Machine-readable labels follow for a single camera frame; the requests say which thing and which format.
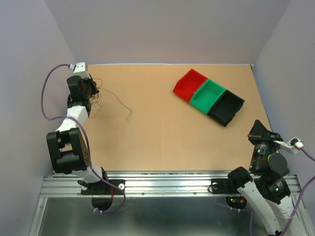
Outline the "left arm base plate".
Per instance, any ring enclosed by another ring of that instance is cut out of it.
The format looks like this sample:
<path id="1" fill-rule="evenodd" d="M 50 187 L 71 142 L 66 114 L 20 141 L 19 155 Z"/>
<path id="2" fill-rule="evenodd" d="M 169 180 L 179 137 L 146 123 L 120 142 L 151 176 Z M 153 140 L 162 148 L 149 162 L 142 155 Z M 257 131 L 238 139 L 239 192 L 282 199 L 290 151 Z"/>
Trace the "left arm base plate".
<path id="1" fill-rule="evenodd" d="M 91 195 L 122 195 L 122 191 L 125 190 L 125 180 L 124 179 L 110 179 L 108 185 L 103 181 L 98 181 L 94 183 L 85 183 L 83 180 L 78 180 L 77 183 L 81 186 L 81 195 L 91 196 Z"/>

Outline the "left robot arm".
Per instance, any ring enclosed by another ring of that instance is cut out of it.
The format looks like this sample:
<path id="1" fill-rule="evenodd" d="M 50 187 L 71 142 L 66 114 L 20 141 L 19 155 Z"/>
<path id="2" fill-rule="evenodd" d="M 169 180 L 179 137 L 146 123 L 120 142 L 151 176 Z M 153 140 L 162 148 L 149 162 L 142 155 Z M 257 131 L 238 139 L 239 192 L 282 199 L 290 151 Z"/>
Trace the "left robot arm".
<path id="1" fill-rule="evenodd" d="M 74 75 L 66 82 L 70 91 L 66 116 L 56 131 L 46 135 L 53 170 L 57 174 L 79 177 L 78 183 L 89 191 L 106 193 L 110 183 L 107 173 L 92 164 L 87 134 L 81 129 L 90 116 L 91 98 L 99 90 L 90 74 L 86 78 Z"/>

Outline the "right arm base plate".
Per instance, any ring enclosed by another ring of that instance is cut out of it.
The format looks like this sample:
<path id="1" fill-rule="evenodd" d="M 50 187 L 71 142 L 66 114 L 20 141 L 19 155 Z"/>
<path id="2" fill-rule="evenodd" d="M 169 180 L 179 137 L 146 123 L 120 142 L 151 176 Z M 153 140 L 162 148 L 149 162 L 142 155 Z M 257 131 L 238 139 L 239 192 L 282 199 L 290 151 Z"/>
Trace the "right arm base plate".
<path id="1" fill-rule="evenodd" d="M 212 194 L 239 194 L 235 181 L 228 178 L 212 178 L 208 191 Z"/>

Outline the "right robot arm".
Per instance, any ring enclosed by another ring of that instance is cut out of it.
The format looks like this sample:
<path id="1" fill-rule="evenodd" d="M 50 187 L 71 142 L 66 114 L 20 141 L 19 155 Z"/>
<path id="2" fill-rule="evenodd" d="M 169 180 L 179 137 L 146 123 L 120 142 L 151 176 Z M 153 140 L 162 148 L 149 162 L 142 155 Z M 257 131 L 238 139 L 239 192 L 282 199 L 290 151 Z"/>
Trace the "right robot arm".
<path id="1" fill-rule="evenodd" d="M 279 133 L 268 130 L 255 120 L 248 134 L 254 149 L 248 170 L 243 167 L 231 171 L 227 188 L 240 193 L 251 205 L 270 236 L 305 236 L 306 231 L 296 216 L 301 202 L 293 203 L 291 191 L 285 180 L 289 174 L 283 149 L 291 154 L 304 151 L 303 142 L 294 137 L 285 143 Z"/>

